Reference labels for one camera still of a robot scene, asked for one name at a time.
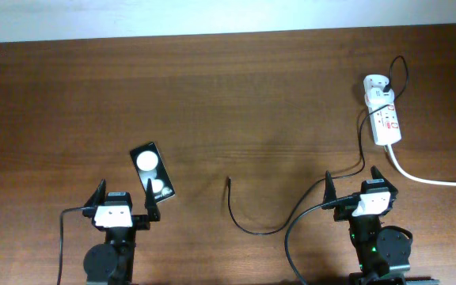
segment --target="white circle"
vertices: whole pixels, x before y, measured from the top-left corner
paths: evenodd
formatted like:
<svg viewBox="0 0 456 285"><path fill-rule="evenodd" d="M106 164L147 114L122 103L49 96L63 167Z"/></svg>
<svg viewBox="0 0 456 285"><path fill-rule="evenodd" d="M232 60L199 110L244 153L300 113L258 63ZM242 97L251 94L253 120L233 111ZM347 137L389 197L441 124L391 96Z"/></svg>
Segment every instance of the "white circle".
<svg viewBox="0 0 456 285"><path fill-rule="evenodd" d="M158 156L154 152L146 150L136 158L136 165L143 171L151 171L158 166Z"/></svg>
<svg viewBox="0 0 456 285"><path fill-rule="evenodd" d="M152 192L158 193L163 189L163 186L165 186L165 183L163 183L163 180L159 179L154 179L151 180L150 183L152 184Z"/></svg>

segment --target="white power cord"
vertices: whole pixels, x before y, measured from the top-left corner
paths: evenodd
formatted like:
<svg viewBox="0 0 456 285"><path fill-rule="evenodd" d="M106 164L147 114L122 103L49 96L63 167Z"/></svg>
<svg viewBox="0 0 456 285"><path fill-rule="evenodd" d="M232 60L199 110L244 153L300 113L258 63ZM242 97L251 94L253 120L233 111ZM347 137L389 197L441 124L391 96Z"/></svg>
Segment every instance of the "white power cord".
<svg viewBox="0 0 456 285"><path fill-rule="evenodd" d="M389 144L389 145L386 145L386 150L390 156L390 158L392 159L392 162L393 164L395 165L395 168L397 168L397 170L402 174L404 175L405 177L413 180L413 181L416 181L416 182L421 182L421 183L426 183L426 184L434 184L434 185L442 185L442 186L456 186L456 182L445 182L445 181L436 181L436 180L428 180L428 179L422 179L422 178L418 178L418 177L414 177L413 175L405 172L401 166L399 165L399 163L397 162L397 159L395 158L395 154L393 153L393 149L392 149L392 146Z"/></svg>

